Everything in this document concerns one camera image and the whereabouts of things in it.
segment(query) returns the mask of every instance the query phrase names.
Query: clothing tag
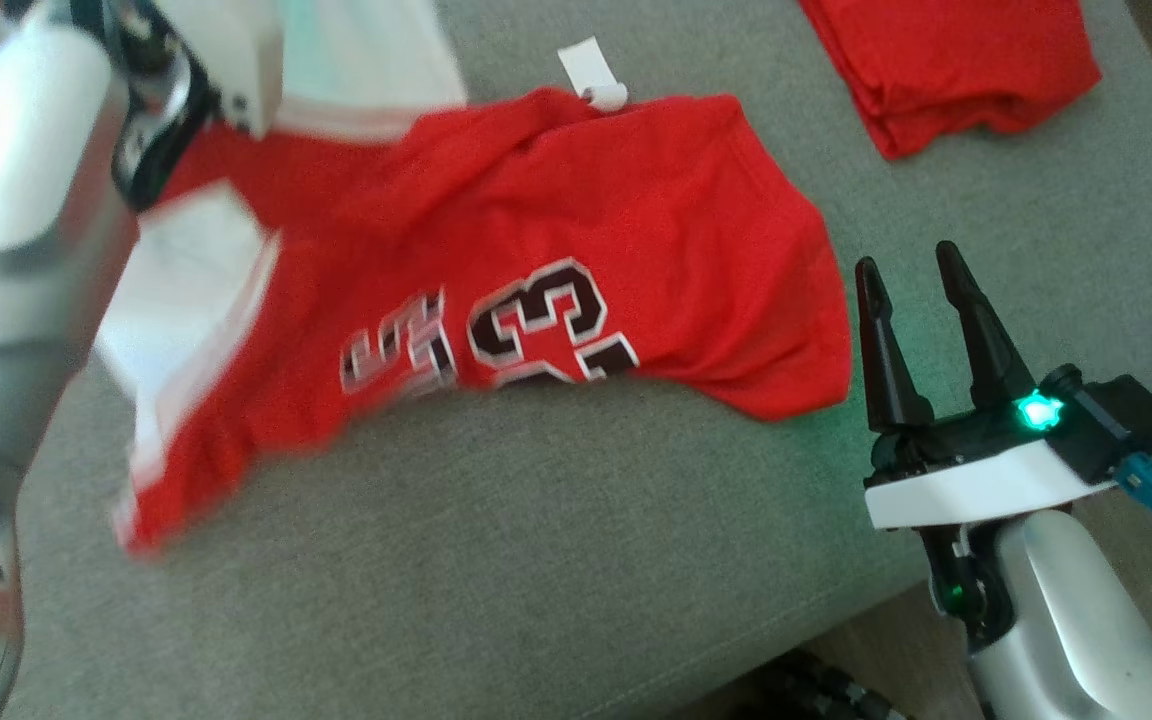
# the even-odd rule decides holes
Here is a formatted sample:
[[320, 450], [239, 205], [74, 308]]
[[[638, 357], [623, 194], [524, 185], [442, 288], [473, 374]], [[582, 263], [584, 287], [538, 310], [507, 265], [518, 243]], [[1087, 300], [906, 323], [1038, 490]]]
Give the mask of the clothing tag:
[[590, 37], [571, 47], [563, 47], [558, 52], [558, 59], [562, 60], [576, 94], [584, 97], [594, 108], [614, 113], [630, 100], [630, 91], [623, 83], [616, 82], [607, 58], [602, 55], [602, 47], [598, 46], [598, 38]]

